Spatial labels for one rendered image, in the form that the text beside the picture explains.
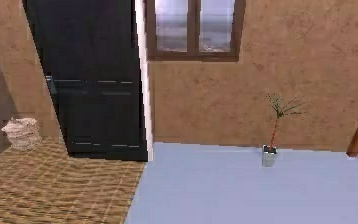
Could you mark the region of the white woven basket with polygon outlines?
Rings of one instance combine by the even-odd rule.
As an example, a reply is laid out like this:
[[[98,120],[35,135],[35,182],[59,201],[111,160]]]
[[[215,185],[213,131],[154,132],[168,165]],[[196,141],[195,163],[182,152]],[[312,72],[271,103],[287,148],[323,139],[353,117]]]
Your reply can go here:
[[[16,149],[30,149],[42,141],[38,121],[34,118],[14,118],[1,128],[7,134],[11,146]]]

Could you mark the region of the black room door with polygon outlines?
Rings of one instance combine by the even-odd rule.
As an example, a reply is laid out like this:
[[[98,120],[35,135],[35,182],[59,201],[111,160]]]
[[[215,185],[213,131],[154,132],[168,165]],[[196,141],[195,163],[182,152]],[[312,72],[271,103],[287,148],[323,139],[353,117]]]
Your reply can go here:
[[[21,3],[67,154],[146,162],[135,0]]]

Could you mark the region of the house plant in grey pot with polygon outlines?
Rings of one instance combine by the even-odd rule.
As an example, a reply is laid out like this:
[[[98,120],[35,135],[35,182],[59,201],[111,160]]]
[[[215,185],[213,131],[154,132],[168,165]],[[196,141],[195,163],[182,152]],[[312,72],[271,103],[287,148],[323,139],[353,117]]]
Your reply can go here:
[[[301,115],[302,112],[298,111],[297,108],[303,106],[304,102],[301,102],[298,96],[294,96],[285,102],[280,94],[275,93],[268,93],[267,99],[269,101],[269,107],[275,112],[275,121],[271,132],[270,144],[264,144],[262,146],[262,166],[272,167],[278,155],[275,138],[279,128],[279,121],[289,115]]]

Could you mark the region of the brown framed window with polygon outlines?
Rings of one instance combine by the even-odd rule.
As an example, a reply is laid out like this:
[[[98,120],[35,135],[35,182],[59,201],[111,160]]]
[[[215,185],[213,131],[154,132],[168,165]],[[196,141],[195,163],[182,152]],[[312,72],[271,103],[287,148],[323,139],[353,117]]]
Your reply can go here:
[[[143,0],[151,61],[236,62],[247,0]]]

